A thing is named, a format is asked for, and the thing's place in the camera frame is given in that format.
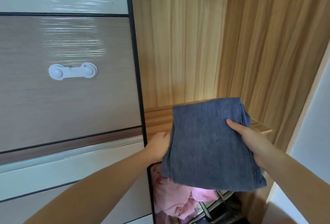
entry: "fingers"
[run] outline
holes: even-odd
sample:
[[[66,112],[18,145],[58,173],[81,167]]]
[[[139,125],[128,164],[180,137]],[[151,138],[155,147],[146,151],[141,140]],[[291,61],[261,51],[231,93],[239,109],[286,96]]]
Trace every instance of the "fingers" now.
[[[231,127],[233,130],[237,131],[238,133],[240,133],[241,135],[243,134],[244,130],[247,128],[241,124],[238,124],[236,122],[233,122],[230,119],[226,120],[227,124],[229,127]]]

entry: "denim fabric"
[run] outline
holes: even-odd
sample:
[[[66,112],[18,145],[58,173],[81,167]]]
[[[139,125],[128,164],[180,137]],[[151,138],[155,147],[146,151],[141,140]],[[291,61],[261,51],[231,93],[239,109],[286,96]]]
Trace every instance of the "denim fabric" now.
[[[162,175],[204,189],[252,191],[266,186],[253,153],[227,125],[227,118],[247,127],[251,123],[240,98],[174,106]]]

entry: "pink clothing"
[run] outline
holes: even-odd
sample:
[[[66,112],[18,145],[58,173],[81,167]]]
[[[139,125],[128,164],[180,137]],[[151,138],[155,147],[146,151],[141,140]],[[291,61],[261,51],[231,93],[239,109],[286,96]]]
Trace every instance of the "pink clothing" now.
[[[217,200],[214,190],[188,187],[174,183],[160,174],[160,164],[151,168],[155,212],[185,219],[195,211],[198,201]]]

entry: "hand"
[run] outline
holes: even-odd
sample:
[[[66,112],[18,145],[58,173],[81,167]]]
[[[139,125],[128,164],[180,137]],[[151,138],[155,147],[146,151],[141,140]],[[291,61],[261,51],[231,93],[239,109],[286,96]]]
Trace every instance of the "hand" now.
[[[169,133],[159,132],[148,141],[145,150],[150,155],[152,163],[162,160],[170,146],[170,138],[171,135]]]
[[[260,132],[256,132],[248,127],[233,122],[230,119],[227,119],[227,124],[233,130],[241,134],[244,143],[253,152],[255,162],[259,167],[266,170],[268,158],[276,155],[276,152],[279,150]]]

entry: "white plastic latch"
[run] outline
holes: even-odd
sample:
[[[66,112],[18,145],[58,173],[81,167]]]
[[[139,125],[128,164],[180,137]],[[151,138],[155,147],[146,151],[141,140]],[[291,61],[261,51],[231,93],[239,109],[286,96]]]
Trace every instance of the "white plastic latch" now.
[[[72,77],[92,78],[97,75],[97,67],[90,62],[80,67],[65,67],[62,64],[53,64],[48,69],[49,75],[55,80],[64,80]]]

